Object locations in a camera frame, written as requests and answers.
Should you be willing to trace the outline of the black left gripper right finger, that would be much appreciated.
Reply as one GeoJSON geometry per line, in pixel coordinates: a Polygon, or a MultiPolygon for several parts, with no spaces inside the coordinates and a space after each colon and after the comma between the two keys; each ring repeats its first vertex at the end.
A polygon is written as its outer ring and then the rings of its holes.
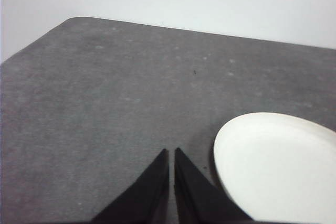
{"type": "Polygon", "coordinates": [[[196,223],[249,223],[253,219],[212,185],[188,156],[175,150],[175,182],[196,223]]]}

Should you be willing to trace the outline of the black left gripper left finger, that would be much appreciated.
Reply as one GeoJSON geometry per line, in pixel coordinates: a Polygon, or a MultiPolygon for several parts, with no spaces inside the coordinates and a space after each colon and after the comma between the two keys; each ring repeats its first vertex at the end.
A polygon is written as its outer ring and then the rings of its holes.
{"type": "Polygon", "coordinates": [[[169,152],[162,149],[137,180],[92,223],[150,223],[169,183],[169,152]]]}

